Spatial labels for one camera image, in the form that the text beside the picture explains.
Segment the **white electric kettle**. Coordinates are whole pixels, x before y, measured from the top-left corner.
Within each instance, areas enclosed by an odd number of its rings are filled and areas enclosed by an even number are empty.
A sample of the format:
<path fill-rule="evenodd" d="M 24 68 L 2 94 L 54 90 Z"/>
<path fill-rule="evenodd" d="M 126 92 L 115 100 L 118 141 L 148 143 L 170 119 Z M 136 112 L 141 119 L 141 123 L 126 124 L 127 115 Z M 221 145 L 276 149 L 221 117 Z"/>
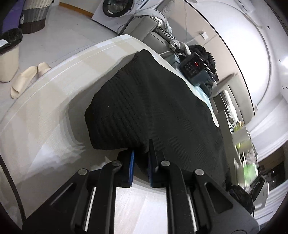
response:
<path fill-rule="evenodd" d="M 254 211 L 265 207 L 269 195 L 269 183 L 263 176 L 258 176 L 252 183 L 250 195 L 252 197 Z"/>

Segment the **grey sofa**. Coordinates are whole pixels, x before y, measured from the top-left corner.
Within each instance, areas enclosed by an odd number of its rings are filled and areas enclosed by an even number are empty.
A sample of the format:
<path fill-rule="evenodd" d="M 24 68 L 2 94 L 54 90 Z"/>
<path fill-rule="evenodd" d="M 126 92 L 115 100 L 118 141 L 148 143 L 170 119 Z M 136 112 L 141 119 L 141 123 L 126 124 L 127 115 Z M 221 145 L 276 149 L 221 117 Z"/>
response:
<path fill-rule="evenodd" d="M 136 12 L 121 29 L 120 34 L 128 34 L 154 50 L 162 58 L 173 54 L 169 47 L 175 39 L 169 26 L 170 9 L 144 9 Z"/>

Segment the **pile of black clothes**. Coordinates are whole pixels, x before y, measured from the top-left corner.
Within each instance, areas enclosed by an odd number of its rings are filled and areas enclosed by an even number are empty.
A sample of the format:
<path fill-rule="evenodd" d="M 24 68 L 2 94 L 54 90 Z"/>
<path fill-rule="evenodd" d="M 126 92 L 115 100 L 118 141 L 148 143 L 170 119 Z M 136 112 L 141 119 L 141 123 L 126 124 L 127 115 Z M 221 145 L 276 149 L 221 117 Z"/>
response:
<path fill-rule="evenodd" d="M 204 93 L 210 97 L 212 93 L 213 84 L 216 81 L 219 81 L 217 69 L 216 69 L 216 61 L 210 52 L 207 52 L 204 47 L 201 45 L 190 45 L 189 49 L 192 53 L 198 54 L 198 56 L 202 59 L 202 61 L 206 64 L 206 66 L 210 69 L 212 76 L 208 77 L 208 73 L 202 73 L 201 76 L 198 76 L 196 79 L 197 85 L 204 91 Z"/>

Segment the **beige bed headboard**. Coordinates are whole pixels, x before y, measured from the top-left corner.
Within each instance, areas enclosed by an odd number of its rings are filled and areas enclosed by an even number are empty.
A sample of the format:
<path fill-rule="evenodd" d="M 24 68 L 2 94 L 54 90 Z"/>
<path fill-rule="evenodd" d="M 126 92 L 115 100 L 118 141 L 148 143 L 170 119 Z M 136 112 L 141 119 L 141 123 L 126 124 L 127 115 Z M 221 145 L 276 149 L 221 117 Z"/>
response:
<path fill-rule="evenodd" d="M 228 91 L 239 119 L 244 124 L 248 124 L 255 116 L 255 112 L 247 85 L 242 75 L 232 73 L 222 79 L 214 88 L 214 94 L 217 95 L 223 90 Z"/>

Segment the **checkered beige table cloth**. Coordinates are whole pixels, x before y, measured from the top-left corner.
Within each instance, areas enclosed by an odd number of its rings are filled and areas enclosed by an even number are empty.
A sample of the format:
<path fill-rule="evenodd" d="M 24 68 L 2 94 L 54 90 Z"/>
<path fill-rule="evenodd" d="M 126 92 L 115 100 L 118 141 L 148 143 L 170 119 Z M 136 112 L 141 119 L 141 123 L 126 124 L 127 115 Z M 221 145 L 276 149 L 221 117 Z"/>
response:
<path fill-rule="evenodd" d="M 92 147 L 84 113 L 97 91 L 138 51 L 131 36 L 94 44 L 54 66 L 1 120 L 1 156 L 31 215 L 81 168 L 96 170 L 119 150 Z"/>

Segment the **beige slipper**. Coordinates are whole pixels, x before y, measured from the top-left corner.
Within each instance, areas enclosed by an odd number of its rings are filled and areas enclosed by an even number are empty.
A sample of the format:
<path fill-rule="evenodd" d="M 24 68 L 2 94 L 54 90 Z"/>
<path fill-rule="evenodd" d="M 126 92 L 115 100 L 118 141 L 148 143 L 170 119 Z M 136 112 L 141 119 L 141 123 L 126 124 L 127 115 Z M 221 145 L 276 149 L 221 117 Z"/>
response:
<path fill-rule="evenodd" d="M 49 70 L 51 70 L 51 67 L 48 63 L 42 62 L 38 65 L 38 78 L 43 76 L 45 73 L 47 73 Z"/>
<path fill-rule="evenodd" d="M 20 73 L 15 81 L 12 83 L 10 89 L 10 96 L 13 99 L 18 99 L 23 92 L 27 89 L 28 85 L 38 74 L 38 68 L 36 66 L 30 66 L 25 71 Z"/>

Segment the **green and white humidifier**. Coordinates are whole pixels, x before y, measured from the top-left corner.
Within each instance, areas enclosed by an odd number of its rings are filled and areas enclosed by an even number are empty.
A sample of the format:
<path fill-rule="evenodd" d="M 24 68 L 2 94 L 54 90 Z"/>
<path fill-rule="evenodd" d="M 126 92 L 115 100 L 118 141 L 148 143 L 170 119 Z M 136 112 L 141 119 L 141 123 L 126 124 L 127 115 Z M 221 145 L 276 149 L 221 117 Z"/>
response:
<path fill-rule="evenodd" d="M 245 155 L 245 163 L 243 164 L 245 190 L 249 190 L 253 181 L 258 176 L 258 164 L 255 153 L 249 151 Z"/>

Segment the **blue checkered table cloth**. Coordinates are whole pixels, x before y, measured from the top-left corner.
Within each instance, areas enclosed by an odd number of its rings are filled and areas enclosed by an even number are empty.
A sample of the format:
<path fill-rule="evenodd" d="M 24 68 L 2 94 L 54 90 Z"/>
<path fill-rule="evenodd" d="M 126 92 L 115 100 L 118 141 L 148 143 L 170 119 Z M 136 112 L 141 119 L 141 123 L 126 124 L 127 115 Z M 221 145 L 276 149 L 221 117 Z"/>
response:
<path fill-rule="evenodd" d="M 203 101 L 207 106 L 208 108 L 210 109 L 210 111 L 212 113 L 213 112 L 213 108 L 212 108 L 212 105 L 211 105 L 211 102 L 208 98 L 208 96 L 204 93 L 204 91 L 199 87 L 199 86 L 193 86 L 185 77 L 184 75 L 182 74 L 182 72 L 180 71 L 180 65 L 175 63 L 173 65 L 174 69 L 176 70 L 176 74 L 184 80 L 184 82 L 186 83 L 186 85 L 189 87 L 189 89 L 192 91 L 192 93 L 194 93 L 194 95 L 200 99 L 201 101 Z"/>

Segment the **beige slipper near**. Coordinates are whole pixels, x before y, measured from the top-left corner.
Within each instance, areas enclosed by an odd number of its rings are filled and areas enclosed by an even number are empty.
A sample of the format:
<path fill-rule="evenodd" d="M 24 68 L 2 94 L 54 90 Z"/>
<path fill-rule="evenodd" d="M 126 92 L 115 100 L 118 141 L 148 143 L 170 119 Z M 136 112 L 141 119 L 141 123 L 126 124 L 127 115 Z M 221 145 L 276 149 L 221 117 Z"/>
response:
<path fill-rule="evenodd" d="M 30 66 L 25 71 L 20 73 L 15 81 L 12 83 L 10 89 L 10 96 L 13 99 L 18 99 L 23 92 L 27 89 L 28 85 L 38 74 L 38 68 L 36 66 Z"/>

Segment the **beige slipper far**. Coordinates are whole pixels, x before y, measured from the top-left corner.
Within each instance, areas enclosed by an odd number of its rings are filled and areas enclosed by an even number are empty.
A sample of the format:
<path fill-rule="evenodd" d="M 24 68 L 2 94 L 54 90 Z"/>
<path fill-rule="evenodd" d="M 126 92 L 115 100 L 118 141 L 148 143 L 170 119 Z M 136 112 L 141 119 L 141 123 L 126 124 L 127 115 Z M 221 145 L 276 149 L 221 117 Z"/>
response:
<path fill-rule="evenodd" d="M 38 65 L 38 78 L 43 76 L 45 73 L 47 73 L 49 70 L 51 70 L 51 67 L 48 63 L 42 62 Z"/>

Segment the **white washing machine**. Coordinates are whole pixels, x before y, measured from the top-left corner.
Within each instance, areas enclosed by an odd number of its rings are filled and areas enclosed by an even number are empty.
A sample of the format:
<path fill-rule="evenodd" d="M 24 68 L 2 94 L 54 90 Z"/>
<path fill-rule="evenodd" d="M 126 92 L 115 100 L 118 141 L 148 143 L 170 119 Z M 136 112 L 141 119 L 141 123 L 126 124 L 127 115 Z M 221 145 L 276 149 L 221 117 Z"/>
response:
<path fill-rule="evenodd" d="M 154 8 L 161 1 L 105 0 L 92 20 L 119 34 L 137 10 Z"/>

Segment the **woven laundry basket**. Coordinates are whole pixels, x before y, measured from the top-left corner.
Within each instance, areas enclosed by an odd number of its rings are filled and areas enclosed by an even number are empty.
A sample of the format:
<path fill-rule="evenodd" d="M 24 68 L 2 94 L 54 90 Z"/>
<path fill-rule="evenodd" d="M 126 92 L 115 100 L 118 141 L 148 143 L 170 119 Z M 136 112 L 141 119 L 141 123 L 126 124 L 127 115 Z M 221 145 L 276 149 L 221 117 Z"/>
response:
<path fill-rule="evenodd" d="M 45 27 L 46 16 L 53 0 L 26 0 L 19 26 L 23 34 L 31 34 Z"/>

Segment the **beige trash bin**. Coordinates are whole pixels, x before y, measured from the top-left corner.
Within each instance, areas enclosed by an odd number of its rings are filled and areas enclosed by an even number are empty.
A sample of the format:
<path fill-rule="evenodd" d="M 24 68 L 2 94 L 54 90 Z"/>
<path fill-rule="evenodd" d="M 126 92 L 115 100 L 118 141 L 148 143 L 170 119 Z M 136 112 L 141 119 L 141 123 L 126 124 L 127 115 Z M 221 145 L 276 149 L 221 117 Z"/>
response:
<path fill-rule="evenodd" d="M 20 28 L 1 35 L 1 82 L 10 82 L 19 68 L 19 45 L 23 39 Z"/>

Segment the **black knit t-shirt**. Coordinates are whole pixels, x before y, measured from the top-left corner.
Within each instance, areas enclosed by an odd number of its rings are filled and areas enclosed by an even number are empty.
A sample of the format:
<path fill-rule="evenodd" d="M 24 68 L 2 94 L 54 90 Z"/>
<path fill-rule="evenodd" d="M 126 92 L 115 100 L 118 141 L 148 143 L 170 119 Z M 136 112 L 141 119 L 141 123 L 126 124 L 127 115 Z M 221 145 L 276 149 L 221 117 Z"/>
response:
<path fill-rule="evenodd" d="M 226 187 L 230 172 L 223 137 L 210 109 L 147 50 L 137 52 L 101 87 L 84 118 L 95 149 L 132 149 L 146 170 L 152 142 L 181 169 L 202 169 Z"/>

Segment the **beige side cabinet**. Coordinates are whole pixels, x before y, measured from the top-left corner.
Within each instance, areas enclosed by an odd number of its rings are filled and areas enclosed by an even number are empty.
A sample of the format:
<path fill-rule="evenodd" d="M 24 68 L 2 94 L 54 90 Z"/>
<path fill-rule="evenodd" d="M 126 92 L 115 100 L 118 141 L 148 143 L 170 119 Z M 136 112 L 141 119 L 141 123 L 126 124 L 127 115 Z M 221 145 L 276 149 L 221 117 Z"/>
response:
<path fill-rule="evenodd" d="M 257 152 L 250 134 L 238 118 L 236 108 L 226 90 L 212 97 L 211 102 L 224 139 L 231 182 L 244 183 L 244 167 L 257 161 Z"/>

